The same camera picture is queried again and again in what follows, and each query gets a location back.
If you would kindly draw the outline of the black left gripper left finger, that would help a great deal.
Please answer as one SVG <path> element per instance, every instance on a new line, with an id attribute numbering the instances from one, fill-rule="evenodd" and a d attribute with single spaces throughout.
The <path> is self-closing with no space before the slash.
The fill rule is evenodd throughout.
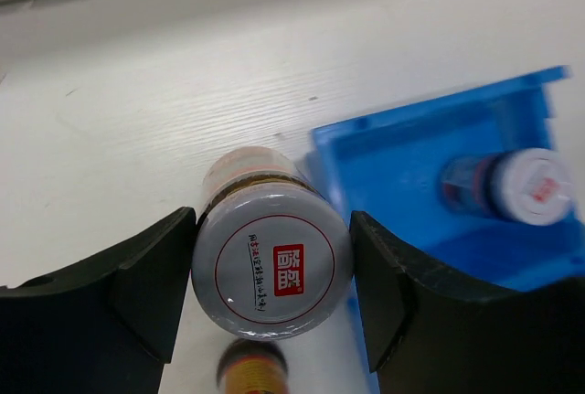
<path id="1" fill-rule="evenodd" d="M 175 348 L 196 212 L 1 289 L 4 393 L 155 393 Z"/>

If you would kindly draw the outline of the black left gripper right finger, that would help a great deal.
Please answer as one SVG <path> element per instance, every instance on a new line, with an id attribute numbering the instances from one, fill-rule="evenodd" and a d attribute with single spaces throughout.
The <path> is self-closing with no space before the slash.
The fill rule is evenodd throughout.
<path id="1" fill-rule="evenodd" d="M 367 361 L 383 393 L 581 393 L 584 281 L 476 279 L 363 211 L 350 220 Z"/>

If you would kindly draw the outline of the grey-lid dark jar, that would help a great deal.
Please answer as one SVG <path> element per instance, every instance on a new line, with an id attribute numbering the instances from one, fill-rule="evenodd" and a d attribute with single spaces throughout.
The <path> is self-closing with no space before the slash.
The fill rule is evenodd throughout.
<path id="1" fill-rule="evenodd" d="M 532 226 L 560 222 L 574 202 L 567 167 L 546 148 L 455 158 L 442 171 L 440 190 L 455 212 Z"/>
<path id="2" fill-rule="evenodd" d="M 191 279 L 222 329 L 274 341 L 308 332 L 344 299 L 353 270 L 348 227 L 294 163 L 246 146 L 202 184 Z"/>

